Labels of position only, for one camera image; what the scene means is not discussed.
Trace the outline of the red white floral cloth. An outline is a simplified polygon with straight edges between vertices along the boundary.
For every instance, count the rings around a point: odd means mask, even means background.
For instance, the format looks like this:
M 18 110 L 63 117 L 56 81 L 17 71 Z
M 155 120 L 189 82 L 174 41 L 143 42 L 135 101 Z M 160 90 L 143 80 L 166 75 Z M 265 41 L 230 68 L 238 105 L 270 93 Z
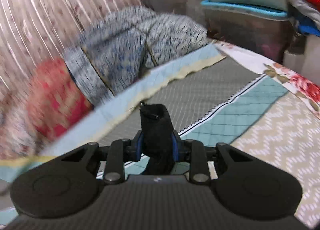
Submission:
M 41 63 L 25 82 L 1 91 L 1 160 L 38 154 L 92 109 L 63 59 Z

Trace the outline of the patchwork quilt bedspread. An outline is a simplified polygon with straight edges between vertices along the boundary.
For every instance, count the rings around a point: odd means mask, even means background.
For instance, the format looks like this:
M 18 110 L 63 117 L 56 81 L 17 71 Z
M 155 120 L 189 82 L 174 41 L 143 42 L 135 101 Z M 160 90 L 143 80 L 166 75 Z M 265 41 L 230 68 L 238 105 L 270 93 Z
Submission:
M 140 129 L 138 103 L 164 104 L 181 138 L 224 142 L 295 176 L 303 187 L 296 217 L 319 223 L 319 90 L 259 54 L 218 42 L 151 71 L 103 103 L 37 156 L 1 162 L 1 225 L 16 211 L 9 183 L 25 170 L 89 141 L 109 145 Z

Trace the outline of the floral striped curtain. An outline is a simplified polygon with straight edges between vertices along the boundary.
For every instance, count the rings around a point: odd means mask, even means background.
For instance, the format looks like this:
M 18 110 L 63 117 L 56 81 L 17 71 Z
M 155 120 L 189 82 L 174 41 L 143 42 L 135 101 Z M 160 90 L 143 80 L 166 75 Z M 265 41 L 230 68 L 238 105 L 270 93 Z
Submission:
M 62 56 L 91 23 L 141 0 L 1 0 L 1 96 Z

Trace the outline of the teal lid storage box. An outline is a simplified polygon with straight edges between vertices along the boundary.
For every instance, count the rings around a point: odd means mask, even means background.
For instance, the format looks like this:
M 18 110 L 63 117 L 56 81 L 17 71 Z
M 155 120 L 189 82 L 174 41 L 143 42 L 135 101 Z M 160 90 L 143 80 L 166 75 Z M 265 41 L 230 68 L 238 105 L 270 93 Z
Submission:
M 234 44 L 263 55 L 275 62 L 294 35 L 286 11 L 263 6 L 226 2 L 201 2 L 208 30 L 217 40 Z

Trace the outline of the black pants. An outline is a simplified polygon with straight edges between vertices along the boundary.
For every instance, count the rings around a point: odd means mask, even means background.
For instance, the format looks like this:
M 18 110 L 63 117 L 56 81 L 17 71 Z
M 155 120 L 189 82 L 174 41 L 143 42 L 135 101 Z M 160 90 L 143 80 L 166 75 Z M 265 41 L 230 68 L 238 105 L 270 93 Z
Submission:
M 163 104 L 140 107 L 142 153 L 149 157 L 142 175 L 169 175 L 174 168 L 171 133 L 174 127 Z

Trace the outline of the grey speckled blanket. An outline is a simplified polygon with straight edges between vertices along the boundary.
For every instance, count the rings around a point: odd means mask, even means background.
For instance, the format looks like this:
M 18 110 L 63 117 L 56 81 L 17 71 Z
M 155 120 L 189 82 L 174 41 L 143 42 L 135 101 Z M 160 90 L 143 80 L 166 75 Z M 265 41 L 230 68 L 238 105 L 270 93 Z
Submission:
M 64 53 L 74 82 L 93 105 L 124 91 L 144 71 L 208 44 L 207 29 L 186 15 L 143 6 L 110 13 Z

